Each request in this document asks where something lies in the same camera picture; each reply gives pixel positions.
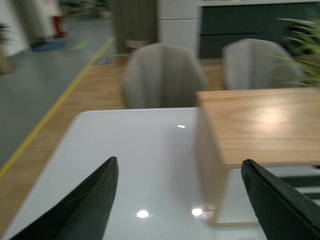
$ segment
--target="floor stripe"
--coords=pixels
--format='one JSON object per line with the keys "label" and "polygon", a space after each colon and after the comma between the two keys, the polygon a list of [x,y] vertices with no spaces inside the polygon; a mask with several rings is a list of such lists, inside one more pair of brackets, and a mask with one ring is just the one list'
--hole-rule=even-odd
{"label": "floor stripe", "polygon": [[99,51],[93,56],[90,62],[86,65],[86,67],[79,73],[79,75],[73,80],[70,86],[64,91],[64,93],[60,96],[60,98],[55,102],[55,104],[50,108],[47,114],[42,118],[42,120],[35,126],[29,136],[23,141],[23,143],[18,147],[18,149],[14,152],[14,154],[10,157],[10,159],[6,162],[6,164],[0,170],[0,179],[7,173],[7,171],[15,164],[18,157],[26,150],[31,141],[36,137],[36,135],[40,132],[40,130],[44,127],[44,125],[49,121],[49,119],[55,114],[58,108],[62,105],[62,103],[67,99],[67,97],[71,94],[74,88],[78,83],[83,79],[83,77],[87,74],[87,72],[92,68],[92,66],[97,62],[99,58],[103,56],[103,54],[110,48],[111,44],[116,40],[115,37],[110,37],[103,46],[99,49]]}

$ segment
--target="white tabletop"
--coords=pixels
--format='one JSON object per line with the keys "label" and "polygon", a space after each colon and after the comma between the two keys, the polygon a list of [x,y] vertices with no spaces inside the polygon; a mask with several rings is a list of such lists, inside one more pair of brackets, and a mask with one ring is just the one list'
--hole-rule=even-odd
{"label": "white tabletop", "polygon": [[[197,108],[88,111],[76,117],[7,230],[7,240],[111,156],[117,192],[106,240],[265,240],[259,226],[212,227],[194,154]],[[137,213],[146,210],[148,217]]]}

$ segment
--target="floor mat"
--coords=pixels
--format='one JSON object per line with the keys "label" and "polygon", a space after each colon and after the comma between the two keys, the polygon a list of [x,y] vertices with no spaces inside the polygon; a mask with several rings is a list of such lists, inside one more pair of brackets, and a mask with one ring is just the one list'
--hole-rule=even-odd
{"label": "floor mat", "polygon": [[67,44],[66,41],[48,41],[33,49],[33,52],[49,52],[63,48]]}

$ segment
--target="white wall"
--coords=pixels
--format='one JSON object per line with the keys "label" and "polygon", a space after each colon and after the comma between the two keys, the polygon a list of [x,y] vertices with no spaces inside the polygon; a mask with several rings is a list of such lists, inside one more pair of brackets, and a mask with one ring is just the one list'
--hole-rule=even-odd
{"label": "white wall", "polygon": [[8,25],[10,30],[7,35],[10,41],[4,44],[7,56],[17,54],[29,48],[27,38],[11,0],[0,0],[0,23]]}
{"label": "white wall", "polygon": [[33,0],[34,6],[38,13],[40,22],[42,23],[42,37],[49,37],[56,34],[52,16],[60,15],[61,10],[57,0]]}

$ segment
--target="red fire extinguisher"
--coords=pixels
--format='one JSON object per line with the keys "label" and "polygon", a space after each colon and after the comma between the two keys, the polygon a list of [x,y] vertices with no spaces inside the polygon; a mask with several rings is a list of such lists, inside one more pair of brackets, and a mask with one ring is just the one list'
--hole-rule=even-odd
{"label": "red fire extinguisher", "polygon": [[57,38],[63,38],[67,36],[67,32],[63,30],[64,22],[62,20],[62,15],[55,15],[55,16],[52,16],[52,18],[53,18],[53,24],[56,32],[55,36]]}

